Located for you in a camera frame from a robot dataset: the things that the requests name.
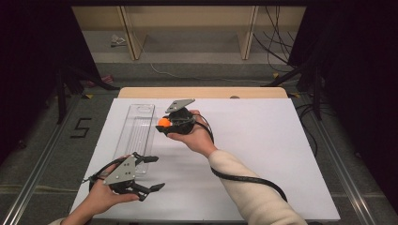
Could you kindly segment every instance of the floor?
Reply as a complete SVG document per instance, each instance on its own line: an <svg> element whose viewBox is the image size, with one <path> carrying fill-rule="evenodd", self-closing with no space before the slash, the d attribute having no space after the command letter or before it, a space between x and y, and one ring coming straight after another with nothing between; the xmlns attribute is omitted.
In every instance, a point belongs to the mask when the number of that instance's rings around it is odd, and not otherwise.
<svg viewBox="0 0 398 225"><path fill-rule="evenodd" d="M232 33L149 34L145 52L137 61L130 59L125 46L111 47L112 35L123 37L123 33L86 32L84 35L99 73L112 75L112 85L120 87L259 86L291 69L276 57L268 57L255 40L250 58L241 60L237 37ZM286 45L293 43L294 35L284 34ZM256 36L268 47L269 39L264 34L256 33ZM273 52L284 58L282 48L284 46L275 43L271 46ZM283 88L292 94L291 99L298 107L310 103L312 93L298 93L297 79L284 83ZM42 110L24 138L26 147L13 151L0 167L3 221L48 224L68 214L117 93L86 87L82 96L69 96L68 114L61 125L56 124L56 95L49 97L48 107ZM299 108L298 115L304 109ZM324 104L321 114L322 121L318 121L312 112L305 113L302 122L342 218L324 224L398 224L396 213L360 156L355 154L333 109ZM85 136L83 130L75 129L77 124L89 128ZM357 206L356 201L364 204ZM127 223L94 219L92 224Z"/></svg>

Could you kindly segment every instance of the hand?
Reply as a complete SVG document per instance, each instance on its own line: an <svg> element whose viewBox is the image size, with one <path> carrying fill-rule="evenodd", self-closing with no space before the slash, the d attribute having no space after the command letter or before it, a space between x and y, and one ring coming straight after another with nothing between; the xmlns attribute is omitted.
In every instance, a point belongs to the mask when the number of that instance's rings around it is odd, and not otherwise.
<svg viewBox="0 0 398 225"><path fill-rule="evenodd" d="M110 173L115 165L108 167L105 171ZM91 188L83 202L68 216L61 224L85 224L96 214L101 214L118 203L127 203L139 200L135 194L115 194L111 188L98 180Z"/></svg>
<svg viewBox="0 0 398 225"><path fill-rule="evenodd" d="M190 112L197 115L196 122L207 126L207 123L200 116L199 111L191 110ZM169 133L167 137L185 143L192 151L200 153L206 158L208 158L212 152L217 150L217 147L214 145L207 131L196 124L189 134Z"/></svg>

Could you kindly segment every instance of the plastic container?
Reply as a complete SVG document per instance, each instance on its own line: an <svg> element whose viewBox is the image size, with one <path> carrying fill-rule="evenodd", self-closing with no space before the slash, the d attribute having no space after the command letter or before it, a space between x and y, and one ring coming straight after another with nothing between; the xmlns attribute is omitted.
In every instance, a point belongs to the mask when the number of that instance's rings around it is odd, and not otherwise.
<svg viewBox="0 0 398 225"><path fill-rule="evenodd" d="M155 105L130 105L114 158L132 155L134 152L150 156L157 121ZM137 165L136 175L146 174L148 166L149 163L143 162Z"/></svg>

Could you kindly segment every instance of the person's right hand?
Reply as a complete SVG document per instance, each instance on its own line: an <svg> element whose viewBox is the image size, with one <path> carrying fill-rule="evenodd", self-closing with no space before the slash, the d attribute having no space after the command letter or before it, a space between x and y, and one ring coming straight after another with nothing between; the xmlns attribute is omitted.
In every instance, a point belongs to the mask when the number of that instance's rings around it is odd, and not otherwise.
<svg viewBox="0 0 398 225"><path fill-rule="evenodd" d="M196 122L207 126L207 123L200 116L199 111L191 110L190 112L196 115ZM206 158L217 150L207 131L196 124L189 134L169 133L167 137L185 143L192 151L200 153Z"/></svg>

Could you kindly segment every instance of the beige cabinet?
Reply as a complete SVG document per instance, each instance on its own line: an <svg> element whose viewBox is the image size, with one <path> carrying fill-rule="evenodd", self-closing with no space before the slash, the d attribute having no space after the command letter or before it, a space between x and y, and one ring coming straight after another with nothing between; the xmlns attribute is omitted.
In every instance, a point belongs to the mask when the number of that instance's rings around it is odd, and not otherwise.
<svg viewBox="0 0 398 225"><path fill-rule="evenodd" d="M131 59L140 58L152 31L233 31L242 59L248 59L253 32L273 31L275 7L74 7L82 30L123 30ZM280 7L280 31L298 31L305 7Z"/></svg>

